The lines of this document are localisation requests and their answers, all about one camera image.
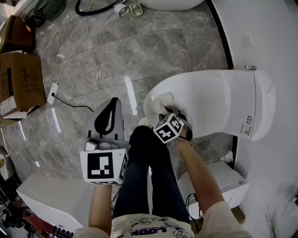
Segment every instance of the person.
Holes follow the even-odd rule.
[[[181,135],[186,137],[186,128]],[[132,133],[129,161],[122,187],[111,212],[112,185],[95,185],[89,227],[75,238],[193,238],[190,219],[180,194],[167,146],[143,118]],[[188,169],[196,198],[204,213],[197,238],[251,238],[234,218],[207,166],[191,144],[175,139]],[[153,210],[149,214],[147,176],[151,168]]]

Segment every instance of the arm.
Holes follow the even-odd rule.
[[[209,169],[194,148],[183,140],[176,139],[175,142],[184,158],[199,205],[203,213],[206,213],[212,205],[224,201],[223,196]]]
[[[103,230],[109,236],[112,227],[112,185],[95,185],[89,212],[89,226]]]

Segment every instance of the toilet lid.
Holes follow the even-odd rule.
[[[229,116],[229,88],[218,70],[177,74],[156,85],[146,96],[144,112],[156,126],[153,100],[172,93],[175,106],[187,113],[193,127],[193,138],[223,130]]]

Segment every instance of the white t-shirt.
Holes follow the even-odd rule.
[[[149,214],[132,214],[112,221],[111,238],[194,238],[188,223],[169,217]],[[77,229],[74,238],[109,238],[104,231],[94,227]],[[196,238],[252,238],[243,230],[229,205],[219,202],[211,206],[205,216],[202,230]]]

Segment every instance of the jeans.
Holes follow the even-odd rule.
[[[127,214],[149,214],[147,176],[150,166],[153,185],[152,214],[189,223],[189,215],[174,176],[166,145],[146,126],[139,126],[134,130],[129,144],[129,161],[113,218]]]

